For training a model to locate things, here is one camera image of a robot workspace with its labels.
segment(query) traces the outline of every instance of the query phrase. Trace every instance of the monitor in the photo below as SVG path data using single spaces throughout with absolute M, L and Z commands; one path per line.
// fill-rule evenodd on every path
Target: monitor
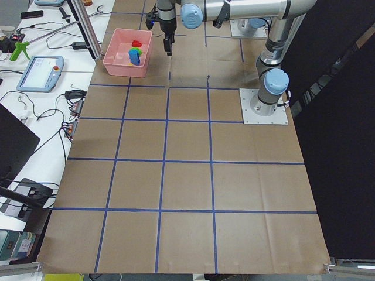
M 40 139 L 20 120 L 0 104 L 0 186 L 10 181 L 24 167 Z

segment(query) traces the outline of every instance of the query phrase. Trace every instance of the black backdrop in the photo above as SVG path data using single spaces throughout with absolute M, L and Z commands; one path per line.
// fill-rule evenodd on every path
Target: black backdrop
M 307 13 L 282 63 L 291 81 L 291 104 L 374 22 L 374 0 L 318 0 Z
M 296 118 L 329 254 L 375 259 L 375 35 Z

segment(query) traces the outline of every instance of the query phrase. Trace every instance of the grid square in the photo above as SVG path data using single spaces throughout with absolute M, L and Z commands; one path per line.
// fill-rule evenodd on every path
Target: grid square
M 168 160 L 210 160 L 208 124 L 169 122 L 166 158 Z
M 274 272 L 264 214 L 216 214 L 216 238 L 219 272 Z
M 166 97 L 164 88 L 131 87 L 125 117 L 165 119 Z
M 54 206 L 105 208 L 112 170 L 113 161 L 67 161 Z
M 170 89 L 168 119 L 208 121 L 208 118 L 207 90 Z
M 116 28 L 139 29 L 142 15 L 129 15 L 126 13 L 112 13 L 108 22 L 106 33 L 113 33 Z
M 119 158 L 163 159 L 165 122 L 125 121 Z
M 211 88 L 241 88 L 245 81 L 244 66 L 240 61 L 208 61 Z
M 116 13 L 142 13 L 143 0 L 115 1 L 113 12 Z
M 249 39 L 249 38 L 242 38 L 242 48 L 244 54 L 244 61 L 255 67 L 255 62 L 257 61 L 260 53 L 265 48 L 265 40 L 262 39 Z
M 157 232 L 158 213 L 108 212 L 98 271 L 154 273 Z
M 292 125 L 212 124 L 212 147 L 213 159 L 219 161 L 304 161 Z
M 207 87 L 207 61 L 174 60 L 171 62 L 170 86 Z
M 81 116 L 122 118 L 128 87 L 90 86 Z
M 262 165 L 258 171 L 267 211 L 316 211 L 304 165 Z
M 176 13 L 177 16 L 177 29 L 176 29 L 176 42 L 180 40 L 181 36 L 187 36 L 190 40 L 195 40 L 198 37 L 204 38 L 204 23 L 202 23 L 198 28 L 195 29 L 188 29 L 184 27 L 180 14 L 180 5 L 176 5 Z
M 161 171 L 162 163 L 117 162 L 110 207 L 158 209 Z
M 215 164 L 213 167 L 216 210 L 264 211 L 256 165 Z
M 128 85 L 129 77 L 109 75 L 102 60 L 96 62 L 96 66 L 91 77 L 91 85 Z
M 172 54 L 174 60 L 205 60 L 204 37 L 176 36 Z
M 204 24 L 206 24 L 207 36 L 232 37 L 229 20 L 227 22 L 223 22 L 221 28 L 213 27 L 211 22 L 206 22 Z
M 158 273 L 214 273 L 212 214 L 163 213 L 159 247 Z
M 115 158 L 121 121 L 79 120 L 69 157 Z
M 210 175 L 209 164 L 166 163 L 162 208 L 211 210 Z
M 240 40 L 235 38 L 207 38 L 209 60 L 242 61 Z
M 238 90 L 210 90 L 211 120 L 242 121 Z
M 132 77 L 131 85 L 141 86 L 167 86 L 169 79 L 169 60 L 155 55 L 156 58 L 151 57 L 148 63 L 146 77 L 136 78 Z
M 37 257 L 43 262 L 43 272 L 94 272 L 103 218 L 101 211 L 54 210 Z M 85 258 L 77 262 L 74 257 L 82 253 Z
M 266 218 L 275 273 L 324 273 L 322 265 L 330 260 L 317 214 L 267 214 Z

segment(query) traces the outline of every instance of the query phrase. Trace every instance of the white table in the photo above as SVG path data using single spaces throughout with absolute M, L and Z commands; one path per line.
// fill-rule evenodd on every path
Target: white table
M 110 12 L 112 11 L 113 4 L 114 4 L 114 0 L 107 0 L 103 3 L 103 7 L 101 9 L 104 12 Z M 66 2 L 64 3 L 63 7 L 66 13 L 68 15 L 71 15 L 70 20 L 73 22 L 74 17 Z M 24 19 L 21 21 L 18 28 L 27 27 L 30 25 L 38 24 L 38 23 L 46 23 L 46 22 L 57 22 L 57 23 L 62 23 L 64 25 L 67 24 L 67 22 L 64 19 L 62 19 L 62 15 L 60 11 L 58 10 L 58 8 L 56 7 L 41 7 L 33 3 L 30 6 L 29 11 L 40 10 L 41 8 L 43 8 L 44 10 L 43 17 L 34 18 L 34 19 Z M 92 6 L 86 7 L 86 11 L 89 15 L 96 12 L 96 10 L 97 10 L 97 4 L 96 5 L 93 4 Z M 96 16 L 92 16 L 90 20 L 95 30 L 95 33 L 97 35 L 97 39 L 100 42 L 102 42 L 104 35 L 105 35 L 105 30 L 108 25 L 108 21 L 110 20 L 110 15 L 96 15 Z M 37 25 L 36 27 L 46 28 L 46 29 L 57 29 L 61 27 L 61 24 L 49 23 L 47 25 Z M 63 29 L 62 31 L 81 36 L 80 30 L 77 24 L 69 26 L 68 28 Z M 39 30 L 35 28 L 24 29 L 22 30 L 22 33 L 24 33 L 26 36 L 23 41 L 25 42 L 25 41 L 33 40 L 48 32 L 50 31 Z M 50 47 L 60 47 L 60 46 L 70 45 L 73 42 L 81 42 L 81 41 L 84 41 L 84 39 L 80 37 L 66 35 L 64 33 L 58 33 L 49 40 L 49 45 Z M 66 47 L 62 49 L 48 49 L 47 44 L 46 44 L 46 38 L 31 43 L 30 46 L 28 47 L 28 55 L 29 57 L 31 56 L 62 56 L 64 57 L 64 60 L 66 63 L 63 71 L 93 72 L 95 68 L 95 61 L 91 58 L 91 55 L 87 49 L 73 50 L 71 47 Z M 4 58 L 6 58 L 6 54 L 2 54 L 0 56 L 0 60 Z M 10 61 L 9 58 L 4 61 L 0 61 L 0 68 L 8 69 L 8 70 L 24 71 L 26 66 L 28 65 L 28 62 L 29 60 L 25 57 L 23 53 L 21 53 L 17 61 Z
M 47 109 L 54 108 L 56 97 L 63 94 L 67 90 L 73 90 L 71 88 L 72 84 L 74 87 L 87 90 L 90 84 L 91 75 L 91 73 L 62 73 L 56 87 L 52 90 L 52 92 L 27 93 L 30 99 L 35 103 L 36 114 L 39 115 Z M 0 77 L 4 79 L 3 83 L 0 85 L 0 97 L 2 97 L 8 91 L 15 91 L 15 85 L 17 85 L 21 75 L 0 73 Z M 1 104 L 11 111 L 11 113 L 13 113 L 15 116 L 18 116 L 24 107 L 23 104 L 18 102 L 18 96 L 22 97 L 22 101 L 24 101 L 28 106 L 27 110 L 31 111 L 32 104 L 28 101 L 25 95 L 9 93 L 1 101 Z M 66 116 L 65 121 L 68 121 L 67 119 L 70 116 L 70 111 L 67 108 L 65 97 L 60 97 L 58 99 L 57 108 L 64 112 Z M 39 121 L 37 121 L 33 116 L 31 119 L 26 121 L 26 126 L 40 138 L 39 145 L 41 145 L 57 132 L 57 130 L 60 128 L 62 120 L 62 114 L 57 112 L 53 116 L 40 119 Z M 63 141 L 65 151 L 68 154 L 70 150 L 70 142 L 66 138 L 63 138 Z M 59 184 L 64 167 L 65 163 L 62 143 L 59 136 L 56 135 L 50 142 L 48 142 L 44 147 L 41 148 L 41 150 L 36 152 L 29 159 L 15 180 L 20 181 L 25 177 L 36 182 L 48 181 Z M 9 188 L 14 190 L 16 186 L 16 183 L 12 183 Z M 45 184 L 45 186 L 56 189 L 56 186 L 54 185 Z M 50 199 L 47 201 L 46 206 L 51 205 L 52 202 L 52 199 Z M 17 220 L 16 218 L 7 217 L 3 215 L 3 213 L 0 213 L 0 228 L 21 231 L 23 230 L 24 226 L 25 223 Z

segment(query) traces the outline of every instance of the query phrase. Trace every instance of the black monitor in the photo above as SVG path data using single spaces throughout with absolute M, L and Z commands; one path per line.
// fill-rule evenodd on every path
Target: black monitor
M 39 142 L 40 139 L 25 124 L 0 104 L 0 196 L 33 207 L 43 207 L 51 196 L 52 189 L 28 179 L 20 183 L 29 186 L 27 195 L 7 188 L 33 155 Z
M 25 124 L 0 104 L 0 186 L 11 184 L 9 180 L 14 180 L 39 142 Z

